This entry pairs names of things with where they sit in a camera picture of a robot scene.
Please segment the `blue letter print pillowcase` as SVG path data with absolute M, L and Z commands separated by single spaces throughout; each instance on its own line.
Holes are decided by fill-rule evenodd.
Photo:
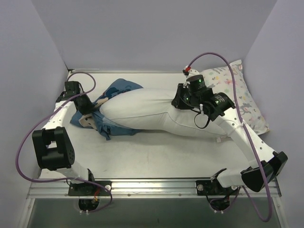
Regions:
M 70 123 L 80 128 L 93 129 L 99 132 L 106 140 L 110 140 L 111 136 L 133 136 L 140 132 L 138 129 L 128 128 L 113 122 L 100 112 L 101 106 L 113 97 L 132 90 L 142 89 L 142 86 L 119 78 L 115 80 L 94 102 L 97 108 L 91 114 L 82 115 L 79 111 L 72 116 Z

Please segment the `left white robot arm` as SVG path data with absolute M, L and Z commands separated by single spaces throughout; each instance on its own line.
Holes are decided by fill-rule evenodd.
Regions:
M 88 168 L 76 161 L 75 150 L 66 130 L 80 107 L 80 100 L 84 98 L 85 104 L 91 104 L 86 95 L 80 95 L 83 92 L 79 82 L 65 82 L 65 91 L 57 98 L 54 113 L 42 129 L 32 133 L 32 141 L 41 169 L 71 178 L 72 184 L 79 184 L 83 194 L 92 195 L 96 190 L 94 176 Z

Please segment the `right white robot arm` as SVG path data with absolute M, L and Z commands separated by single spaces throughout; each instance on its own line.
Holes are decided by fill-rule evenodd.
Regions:
M 284 152 L 276 152 L 239 119 L 235 103 L 223 92 L 214 93 L 205 85 L 202 75 L 195 75 L 179 83 L 171 104 L 181 110 L 197 108 L 207 116 L 207 123 L 213 122 L 230 137 L 248 160 L 244 170 L 224 169 L 210 184 L 211 190 L 222 194 L 231 186 L 246 186 L 260 192 L 266 183 L 276 178 L 288 157 Z

